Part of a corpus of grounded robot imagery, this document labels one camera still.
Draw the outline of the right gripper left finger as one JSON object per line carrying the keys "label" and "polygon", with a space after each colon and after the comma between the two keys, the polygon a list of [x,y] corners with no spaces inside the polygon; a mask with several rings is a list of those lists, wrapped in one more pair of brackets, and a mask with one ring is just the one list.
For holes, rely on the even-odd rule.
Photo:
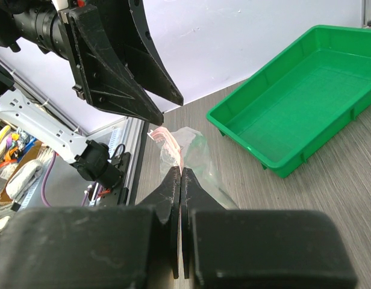
{"label": "right gripper left finger", "polygon": [[161,184],[137,206],[141,227],[134,241],[134,277],[174,280],[179,277],[179,209],[181,172],[171,167]]}

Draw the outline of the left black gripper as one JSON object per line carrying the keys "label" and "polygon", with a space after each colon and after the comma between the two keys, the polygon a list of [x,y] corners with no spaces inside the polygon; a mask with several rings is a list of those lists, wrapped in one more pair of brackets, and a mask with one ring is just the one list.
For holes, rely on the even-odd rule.
{"label": "left black gripper", "polygon": [[73,90],[89,105],[161,125],[163,114],[145,90],[184,103],[154,45],[143,1],[79,1],[58,15]]}

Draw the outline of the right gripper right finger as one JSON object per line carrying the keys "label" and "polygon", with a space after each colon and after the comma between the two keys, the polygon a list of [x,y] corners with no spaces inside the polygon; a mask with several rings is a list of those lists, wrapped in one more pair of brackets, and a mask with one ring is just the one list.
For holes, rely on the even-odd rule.
{"label": "right gripper right finger", "polygon": [[[182,257],[184,277],[188,279],[190,274],[194,272],[191,268],[193,265],[192,258],[197,255],[194,248],[196,242],[193,238],[192,214],[205,213],[209,218],[216,217],[219,211],[224,210],[224,207],[201,187],[196,175],[189,168],[182,171],[180,193]],[[197,278],[201,279],[202,273],[206,273],[208,279],[226,279],[228,277],[227,268],[217,268],[218,262],[224,263],[227,260],[222,255],[227,251],[225,236],[218,230],[212,219],[208,219],[202,228],[206,229],[207,244],[209,245],[209,248],[204,250],[207,254],[204,260],[208,264],[197,274]]]}

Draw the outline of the clear zip top bag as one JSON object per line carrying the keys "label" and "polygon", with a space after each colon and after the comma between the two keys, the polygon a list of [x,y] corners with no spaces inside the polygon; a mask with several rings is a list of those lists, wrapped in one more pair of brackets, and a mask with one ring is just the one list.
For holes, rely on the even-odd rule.
{"label": "clear zip top bag", "polygon": [[160,174],[165,176],[171,167],[192,169],[201,187],[226,209],[237,209],[237,204],[226,192],[222,176],[211,158],[207,139],[201,132],[180,128],[170,132],[160,126],[148,132],[160,148]]}

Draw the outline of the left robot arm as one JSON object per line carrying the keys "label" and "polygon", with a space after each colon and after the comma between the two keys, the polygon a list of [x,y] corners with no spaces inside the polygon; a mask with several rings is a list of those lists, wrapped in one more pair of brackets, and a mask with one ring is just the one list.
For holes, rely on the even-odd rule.
{"label": "left robot arm", "polygon": [[[162,125],[150,95],[184,103],[153,43],[142,1],[0,1],[0,47],[19,52],[19,38],[67,60],[77,96],[100,111]],[[49,145],[85,180],[109,189],[121,182],[106,145],[37,108],[1,65],[0,118]]]}

